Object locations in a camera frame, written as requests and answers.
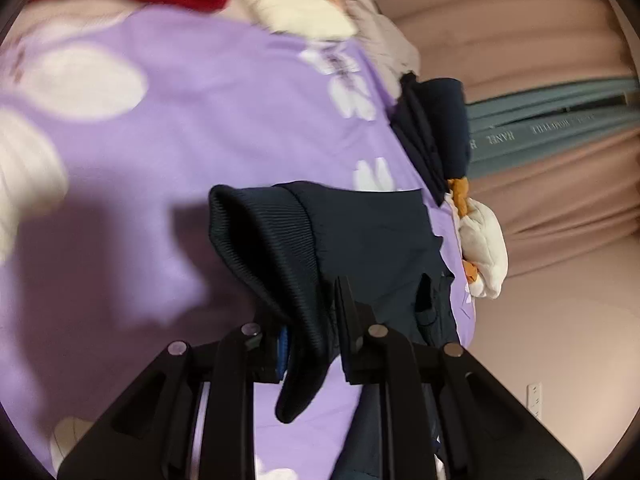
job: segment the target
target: wall socket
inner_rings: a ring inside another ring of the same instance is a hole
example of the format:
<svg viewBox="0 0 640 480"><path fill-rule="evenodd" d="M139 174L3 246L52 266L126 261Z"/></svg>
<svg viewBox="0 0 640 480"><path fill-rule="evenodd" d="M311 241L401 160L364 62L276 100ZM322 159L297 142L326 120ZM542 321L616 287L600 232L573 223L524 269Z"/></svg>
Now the wall socket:
<svg viewBox="0 0 640 480"><path fill-rule="evenodd" d="M537 420L542 420L542 383L527 386L527 409Z"/></svg>

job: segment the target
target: silver bolt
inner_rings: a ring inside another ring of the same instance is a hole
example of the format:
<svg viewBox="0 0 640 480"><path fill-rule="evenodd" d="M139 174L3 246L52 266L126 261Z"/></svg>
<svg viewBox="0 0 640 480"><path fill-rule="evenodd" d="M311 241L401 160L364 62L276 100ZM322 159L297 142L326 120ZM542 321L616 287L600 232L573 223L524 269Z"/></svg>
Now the silver bolt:
<svg viewBox="0 0 640 480"><path fill-rule="evenodd" d="M461 357L464 352L465 349L458 343L447 343L444 345L444 353L449 357Z"/></svg>
<svg viewBox="0 0 640 480"><path fill-rule="evenodd" d="M389 333L389 329L384 325L371 325L369 327L369 335L371 337L386 337Z"/></svg>
<svg viewBox="0 0 640 480"><path fill-rule="evenodd" d="M247 323L246 325L242 326L242 333L245 336L257 336L260 332L262 332L262 329L257 323Z"/></svg>
<svg viewBox="0 0 640 480"><path fill-rule="evenodd" d="M170 355L182 355L187 351L187 343L184 341L174 341L167 347L167 351Z"/></svg>

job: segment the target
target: folded dark clothing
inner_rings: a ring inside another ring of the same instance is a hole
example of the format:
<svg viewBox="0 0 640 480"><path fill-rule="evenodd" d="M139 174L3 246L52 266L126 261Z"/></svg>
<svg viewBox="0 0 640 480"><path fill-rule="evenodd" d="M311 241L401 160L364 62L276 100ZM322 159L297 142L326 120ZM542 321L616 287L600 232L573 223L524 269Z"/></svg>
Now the folded dark clothing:
<svg viewBox="0 0 640 480"><path fill-rule="evenodd" d="M409 160L437 204L447 180L463 178L471 148L462 83L439 78L418 83L409 72L400 79L402 95L389 121Z"/></svg>
<svg viewBox="0 0 640 480"><path fill-rule="evenodd" d="M337 356L337 276L348 276L353 297L370 304L378 322L412 341L458 341L449 303L453 276L419 190L356 192L309 182L216 186L209 201L210 240L218 254L290 328L279 420L290 422L308 406ZM378 475L378 461L372 465L369 458L378 453L380 436L367 431L377 424L374 405L356 410L336 474Z"/></svg>

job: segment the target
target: purple blanket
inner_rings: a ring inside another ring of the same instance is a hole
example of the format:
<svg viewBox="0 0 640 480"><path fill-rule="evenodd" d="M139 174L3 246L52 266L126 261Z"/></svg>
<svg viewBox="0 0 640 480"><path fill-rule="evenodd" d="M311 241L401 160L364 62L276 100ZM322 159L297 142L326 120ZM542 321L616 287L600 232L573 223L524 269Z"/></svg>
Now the purple blanket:
<svg viewBox="0 0 640 480"><path fill-rule="evenodd" d="M470 343L450 209L436 207L389 129L391 102L355 42L307 43L157 6L20 47L0 52L0 65L17 57L24 71L0 81L0 109L52 140L70 189L57 212L21 224L0 269L0 402L50 469L60 420L95 420L172 340L210 342L250 318L247 291L207 239L214 184L423 189ZM311 407L284 426L278 387L258 385L258 477L288 468L269 478L327 478L358 392L334 363Z"/></svg>

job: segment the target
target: wall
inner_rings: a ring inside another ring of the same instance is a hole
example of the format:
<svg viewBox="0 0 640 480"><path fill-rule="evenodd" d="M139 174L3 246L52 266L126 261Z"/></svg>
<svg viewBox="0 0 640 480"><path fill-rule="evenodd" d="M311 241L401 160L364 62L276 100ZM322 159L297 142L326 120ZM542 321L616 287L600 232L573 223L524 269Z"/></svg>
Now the wall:
<svg viewBox="0 0 640 480"><path fill-rule="evenodd" d="M476 304L470 350L513 395L543 383L543 424L590 475L640 405L640 243L509 279Z"/></svg>

